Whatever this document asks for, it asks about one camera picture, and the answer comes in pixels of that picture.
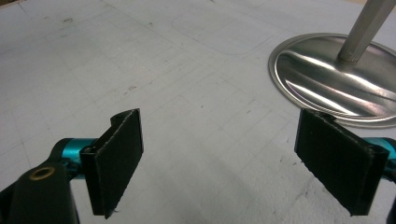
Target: metal rod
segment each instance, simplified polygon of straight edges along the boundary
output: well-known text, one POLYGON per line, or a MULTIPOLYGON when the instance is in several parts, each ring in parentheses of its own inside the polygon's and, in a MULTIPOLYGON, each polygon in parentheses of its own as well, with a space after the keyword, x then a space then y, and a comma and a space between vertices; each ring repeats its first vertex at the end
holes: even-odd
POLYGON ((368 0, 341 48, 338 58, 350 63, 357 62, 395 5, 396 0, 368 0))

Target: black gripper pad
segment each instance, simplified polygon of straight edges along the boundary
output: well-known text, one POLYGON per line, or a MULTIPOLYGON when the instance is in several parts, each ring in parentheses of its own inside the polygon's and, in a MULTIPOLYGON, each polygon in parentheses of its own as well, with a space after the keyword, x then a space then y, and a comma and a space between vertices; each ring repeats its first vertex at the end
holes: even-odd
POLYGON ((80 151, 94 215, 109 218, 143 154, 139 109, 111 118, 111 127, 80 151))
POLYGON ((352 216, 368 215, 389 152, 314 110, 300 114, 295 152, 352 216))

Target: shiny metal dish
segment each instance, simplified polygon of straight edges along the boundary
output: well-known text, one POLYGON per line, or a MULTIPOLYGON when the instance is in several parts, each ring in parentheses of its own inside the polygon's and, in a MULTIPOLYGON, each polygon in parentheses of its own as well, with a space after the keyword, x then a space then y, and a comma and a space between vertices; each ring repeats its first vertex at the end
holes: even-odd
POLYGON ((300 35, 271 54, 269 70, 281 92, 360 128, 396 126, 396 52, 369 45, 356 63, 339 60, 346 35, 300 35))

